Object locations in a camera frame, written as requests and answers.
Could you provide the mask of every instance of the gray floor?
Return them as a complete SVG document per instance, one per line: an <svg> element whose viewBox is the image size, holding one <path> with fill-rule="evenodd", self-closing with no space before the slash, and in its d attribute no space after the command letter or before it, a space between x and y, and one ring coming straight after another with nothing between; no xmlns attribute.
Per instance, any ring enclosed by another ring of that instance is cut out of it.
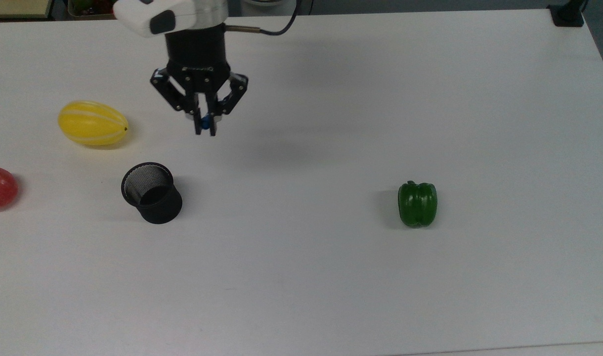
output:
<svg viewBox="0 0 603 356"><path fill-rule="evenodd" d="M232 16L241 16L241 0L230 0ZM303 0L303 14L545 9L566 0ZM589 0L584 17L603 57L603 0Z"/></svg>

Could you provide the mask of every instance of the black cable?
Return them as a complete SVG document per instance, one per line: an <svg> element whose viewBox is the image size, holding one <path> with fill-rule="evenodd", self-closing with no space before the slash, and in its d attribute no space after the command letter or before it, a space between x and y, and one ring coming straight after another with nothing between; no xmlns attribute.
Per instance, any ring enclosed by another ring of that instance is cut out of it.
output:
<svg viewBox="0 0 603 356"><path fill-rule="evenodd" d="M279 36L279 35L283 35L284 33L286 33L286 31L288 31L288 29L290 29L290 27L293 25L293 22L295 21L295 18L297 17L297 14L300 11L300 6L302 4L301 1L302 0L297 0L297 4L295 4L295 11L293 11L293 16L291 16L291 20L288 22L288 25L286 25L286 27L284 27L282 30L279 30L277 32L260 29L260 33L269 35L269 36Z"/></svg>

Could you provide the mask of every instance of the mesh basket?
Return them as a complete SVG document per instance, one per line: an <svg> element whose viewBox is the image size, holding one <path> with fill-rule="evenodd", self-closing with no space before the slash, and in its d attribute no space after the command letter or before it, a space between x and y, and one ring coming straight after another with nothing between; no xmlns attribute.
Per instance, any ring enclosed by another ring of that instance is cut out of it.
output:
<svg viewBox="0 0 603 356"><path fill-rule="evenodd" d="M121 182L121 194L150 223L167 223L182 207L181 194L169 169L154 162L131 168Z"/></svg>

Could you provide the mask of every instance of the metal rod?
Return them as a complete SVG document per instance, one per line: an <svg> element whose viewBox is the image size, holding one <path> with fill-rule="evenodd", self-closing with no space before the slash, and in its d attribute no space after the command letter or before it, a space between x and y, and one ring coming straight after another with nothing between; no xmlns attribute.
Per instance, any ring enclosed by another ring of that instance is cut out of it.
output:
<svg viewBox="0 0 603 356"><path fill-rule="evenodd" d="M248 32L250 34L259 34L260 33L260 27L226 25L225 29L227 31Z"/></svg>

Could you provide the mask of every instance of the yellow melon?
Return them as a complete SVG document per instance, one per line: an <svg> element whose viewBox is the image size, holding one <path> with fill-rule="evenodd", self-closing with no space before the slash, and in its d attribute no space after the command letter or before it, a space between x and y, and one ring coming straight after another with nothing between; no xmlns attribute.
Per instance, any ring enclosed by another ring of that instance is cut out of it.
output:
<svg viewBox="0 0 603 356"><path fill-rule="evenodd" d="M66 104L58 115L58 125L73 142L91 145L119 142L128 131L128 121L119 111L87 100Z"/></svg>

